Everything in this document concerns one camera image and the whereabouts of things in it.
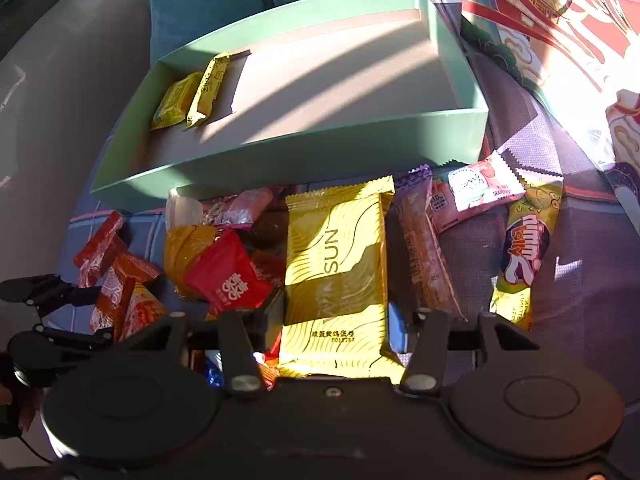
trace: screw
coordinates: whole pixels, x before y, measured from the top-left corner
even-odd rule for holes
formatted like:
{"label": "screw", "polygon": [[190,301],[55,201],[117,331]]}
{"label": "screw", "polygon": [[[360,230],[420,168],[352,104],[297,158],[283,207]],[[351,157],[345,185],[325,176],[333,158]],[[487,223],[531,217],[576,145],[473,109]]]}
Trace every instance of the screw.
{"label": "screw", "polygon": [[414,392],[428,392],[438,385],[438,381],[435,377],[427,374],[415,374],[410,376],[404,385]]}
{"label": "screw", "polygon": [[329,386],[324,391],[324,394],[327,397],[340,397],[342,395],[342,390],[340,388],[338,388],[337,386]]}
{"label": "screw", "polygon": [[260,379],[252,375],[237,375],[231,379],[231,389],[236,392],[255,392],[261,385]]}

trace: green box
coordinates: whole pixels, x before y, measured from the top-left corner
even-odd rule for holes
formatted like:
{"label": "green box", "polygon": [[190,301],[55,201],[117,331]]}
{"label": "green box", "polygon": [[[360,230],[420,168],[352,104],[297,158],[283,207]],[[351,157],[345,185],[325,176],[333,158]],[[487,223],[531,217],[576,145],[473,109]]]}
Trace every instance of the green box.
{"label": "green box", "polygon": [[[220,52],[242,57],[243,50],[250,55],[236,75],[225,75],[221,94],[228,96],[218,97],[209,124],[149,132],[173,81],[203,70]],[[306,63],[316,65],[305,73]],[[281,73],[289,81],[278,86]],[[206,198],[425,162],[468,164],[478,160],[487,112],[430,0],[305,0],[228,25],[159,60],[121,115],[91,191],[135,212],[161,206],[174,187]]]}

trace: large yellow wrapper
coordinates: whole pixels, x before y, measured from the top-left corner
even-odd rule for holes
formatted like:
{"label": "large yellow wrapper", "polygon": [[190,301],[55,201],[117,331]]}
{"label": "large yellow wrapper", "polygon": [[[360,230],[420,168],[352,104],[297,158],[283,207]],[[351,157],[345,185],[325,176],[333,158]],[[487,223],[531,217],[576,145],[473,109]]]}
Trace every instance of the large yellow wrapper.
{"label": "large yellow wrapper", "polygon": [[385,213],[390,176],[287,197],[287,314],[283,376],[389,377]]}
{"label": "large yellow wrapper", "polygon": [[182,298],[200,295],[184,284],[184,273],[200,253],[220,238],[220,230],[211,225],[180,226],[169,229],[164,244],[164,272],[174,282]]}
{"label": "large yellow wrapper", "polygon": [[201,79],[202,72],[194,72],[169,86],[151,121],[152,130],[167,128],[185,120]]}
{"label": "large yellow wrapper", "polygon": [[531,284],[556,227],[562,199],[558,177],[532,174],[524,197],[512,203],[500,274],[490,311],[531,328]]}
{"label": "large yellow wrapper", "polygon": [[229,60],[230,54],[221,52],[207,66],[187,114],[188,128],[197,126],[211,115],[213,101],[218,97],[218,91],[220,90],[220,85],[222,85],[222,79],[225,76]]}

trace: black cable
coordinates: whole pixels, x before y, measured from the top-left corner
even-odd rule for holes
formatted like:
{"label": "black cable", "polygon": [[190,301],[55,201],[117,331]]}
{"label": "black cable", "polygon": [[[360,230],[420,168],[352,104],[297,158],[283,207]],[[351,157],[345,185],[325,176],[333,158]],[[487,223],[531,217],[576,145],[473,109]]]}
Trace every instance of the black cable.
{"label": "black cable", "polygon": [[29,445],[29,443],[24,440],[21,436],[18,437],[21,442],[27,447],[27,449],[29,451],[31,451],[35,456],[37,456],[40,460],[42,460],[43,462],[46,462],[47,464],[53,464],[53,460],[49,460],[48,458],[44,458],[40,453],[38,453],[35,449],[33,449],[33,447],[31,447]]}

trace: gray wall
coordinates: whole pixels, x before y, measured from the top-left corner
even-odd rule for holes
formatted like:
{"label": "gray wall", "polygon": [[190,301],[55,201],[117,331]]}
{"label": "gray wall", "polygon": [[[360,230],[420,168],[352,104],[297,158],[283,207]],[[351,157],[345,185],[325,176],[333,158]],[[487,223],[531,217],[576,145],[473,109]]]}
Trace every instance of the gray wall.
{"label": "gray wall", "polygon": [[[148,69],[148,0],[60,0],[0,60],[0,280],[55,272],[104,139]],[[0,303],[0,349],[37,321]],[[25,435],[52,457],[42,425]],[[8,467],[39,465],[0,441]]]}

